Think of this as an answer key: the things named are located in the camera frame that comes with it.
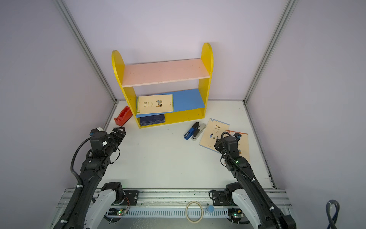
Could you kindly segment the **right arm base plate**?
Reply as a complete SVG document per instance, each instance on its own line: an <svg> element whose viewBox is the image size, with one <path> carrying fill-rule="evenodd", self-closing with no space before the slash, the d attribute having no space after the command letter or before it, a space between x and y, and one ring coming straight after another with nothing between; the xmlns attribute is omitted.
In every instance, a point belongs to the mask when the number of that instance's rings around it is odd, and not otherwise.
<svg viewBox="0 0 366 229"><path fill-rule="evenodd" d="M224 191L213 189L209 191L208 195L214 206L235 206L235 204L226 197Z"/></svg>

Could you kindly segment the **beige book orange edge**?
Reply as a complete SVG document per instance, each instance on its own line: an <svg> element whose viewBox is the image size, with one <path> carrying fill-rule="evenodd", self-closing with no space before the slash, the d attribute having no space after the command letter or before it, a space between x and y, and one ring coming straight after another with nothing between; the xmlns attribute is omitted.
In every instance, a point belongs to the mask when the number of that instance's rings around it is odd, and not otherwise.
<svg viewBox="0 0 366 229"><path fill-rule="evenodd" d="M228 130L228 133L230 134L230 136L234 136L235 132ZM238 146L240 156L244 157L247 161L250 161L248 134L241 132L239 133L242 135L241 139L239 140L239 146Z"/></svg>

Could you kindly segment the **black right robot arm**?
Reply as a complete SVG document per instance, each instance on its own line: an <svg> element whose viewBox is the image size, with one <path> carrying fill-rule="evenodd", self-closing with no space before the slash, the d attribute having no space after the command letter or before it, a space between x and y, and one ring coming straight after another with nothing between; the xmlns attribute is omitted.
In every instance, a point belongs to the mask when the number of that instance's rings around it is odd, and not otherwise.
<svg viewBox="0 0 366 229"><path fill-rule="evenodd" d="M293 217L284 214L270 199L248 160L240 155L240 139L240 133L223 132L214 144L227 170L237 180L226 186L228 200L239 207L254 229L295 229Z"/></svg>

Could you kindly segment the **beige book blue edge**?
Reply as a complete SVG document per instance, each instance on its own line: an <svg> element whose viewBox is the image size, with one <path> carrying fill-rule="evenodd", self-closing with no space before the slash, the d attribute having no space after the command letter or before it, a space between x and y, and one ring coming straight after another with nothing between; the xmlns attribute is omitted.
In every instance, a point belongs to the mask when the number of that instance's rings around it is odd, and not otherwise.
<svg viewBox="0 0 366 229"><path fill-rule="evenodd" d="M230 125L210 118L199 143L199 146L217 152L214 145L217 139L221 138L221 134L228 130Z"/></svg>

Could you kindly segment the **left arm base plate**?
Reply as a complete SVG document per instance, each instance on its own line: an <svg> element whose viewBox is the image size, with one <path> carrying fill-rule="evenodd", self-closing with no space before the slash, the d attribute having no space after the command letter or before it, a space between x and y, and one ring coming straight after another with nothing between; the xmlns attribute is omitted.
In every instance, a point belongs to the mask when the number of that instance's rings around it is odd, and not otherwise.
<svg viewBox="0 0 366 229"><path fill-rule="evenodd" d="M113 203L114 206L136 206L139 197L139 190L123 190L123 197L118 197Z"/></svg>

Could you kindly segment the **beige book green edge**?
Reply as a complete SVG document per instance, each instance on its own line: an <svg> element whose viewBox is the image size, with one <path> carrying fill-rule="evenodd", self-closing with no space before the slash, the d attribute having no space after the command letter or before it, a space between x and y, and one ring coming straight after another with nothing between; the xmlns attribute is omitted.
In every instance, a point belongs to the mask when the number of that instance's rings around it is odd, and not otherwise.
<svg viewBox="0 0 366 229"><path fill-rule="evenodd" d="M157 114L173 112L173 94L139 96L137 98L137 114Z"/></svg>

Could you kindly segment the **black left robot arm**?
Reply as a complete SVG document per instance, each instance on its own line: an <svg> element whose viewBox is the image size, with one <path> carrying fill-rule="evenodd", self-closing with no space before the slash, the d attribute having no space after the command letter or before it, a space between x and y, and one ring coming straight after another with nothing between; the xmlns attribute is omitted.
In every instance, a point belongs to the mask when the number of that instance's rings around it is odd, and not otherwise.
<svg viewBox="0 0 366 229"><path fill-rule="evenodd" d="M98 184L111 164L111 155L119 149L126 135L124 127L114 128L111 133L93 129L89 138L82 144L90 142L86 159L80 173L74 170L74 159L70 171L77 179L77 185L64 213L55 224L55 229L96 229L112 204L120 204L125 193L120 182L106 183L100 196L92 202Z"/></svg>

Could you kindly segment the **dark purple book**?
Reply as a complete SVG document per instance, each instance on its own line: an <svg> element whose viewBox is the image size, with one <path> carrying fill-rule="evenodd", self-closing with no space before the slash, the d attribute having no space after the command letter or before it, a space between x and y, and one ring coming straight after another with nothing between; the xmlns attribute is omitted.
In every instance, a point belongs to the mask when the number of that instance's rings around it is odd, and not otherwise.
<svg viewBox="0 0 366 229"><path fill-rule="evenodd" d="M140 117L140 126L142 126L142 127L161 124L161 123L165 123L164 114Z"/></svg>

